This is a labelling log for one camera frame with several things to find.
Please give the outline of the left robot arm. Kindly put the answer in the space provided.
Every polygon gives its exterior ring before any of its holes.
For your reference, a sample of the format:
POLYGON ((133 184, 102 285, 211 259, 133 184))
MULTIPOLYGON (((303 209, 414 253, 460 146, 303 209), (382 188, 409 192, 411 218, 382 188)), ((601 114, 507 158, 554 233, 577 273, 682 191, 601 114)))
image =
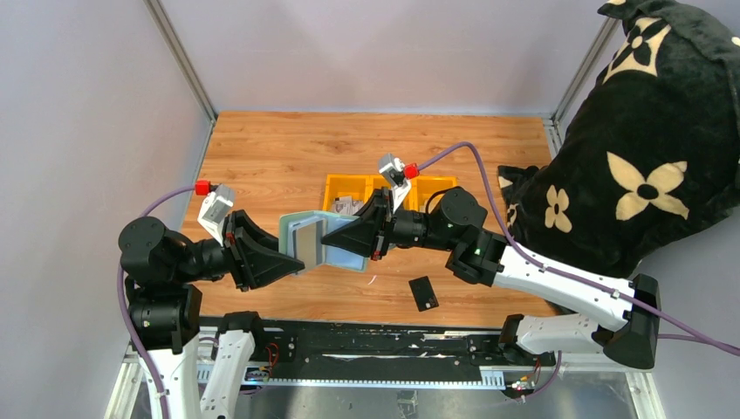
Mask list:
POLYGON ((133 220, 120 233, 124 319, 148 371, 156 418, 231 418, 253 354, 269 343, 256 312, 227 313, 216 333, 215 363, 204 390, 197 366, 202 293, 196 281, 226 274, 237 289, 265 287, 304 269, 278 250, 278 239, 242 209, 229 213, 219 238, 192 242, 153 216, 133 220))

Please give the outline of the black credit card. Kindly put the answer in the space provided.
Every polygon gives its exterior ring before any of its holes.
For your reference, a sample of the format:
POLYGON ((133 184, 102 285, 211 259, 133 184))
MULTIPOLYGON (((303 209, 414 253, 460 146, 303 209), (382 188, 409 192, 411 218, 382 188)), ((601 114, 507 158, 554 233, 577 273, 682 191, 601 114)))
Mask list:
POLYGON ((425 312, 439 306, 439 301, 428 276, 411 279, 408 284, 419 312, 425 312))

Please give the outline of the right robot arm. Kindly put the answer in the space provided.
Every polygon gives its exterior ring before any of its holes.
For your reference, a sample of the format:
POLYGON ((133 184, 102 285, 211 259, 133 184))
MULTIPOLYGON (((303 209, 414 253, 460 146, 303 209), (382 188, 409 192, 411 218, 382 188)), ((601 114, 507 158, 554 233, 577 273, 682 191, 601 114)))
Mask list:
POLYGON ((602 276, 510 244, 483 227, 486 209, 460 187, 445 190, 429 213, 396 209, 391 192, 376 189, 357 216, 325 234, 322 244, 375 261, 392 246, 448 251, 446 268, 466 283, 528 292, 571 311, 543 319, 510 315, 500 345, 531 355, 602 353, 625 367, 654 367, 660 326, 656 279, 602 276))

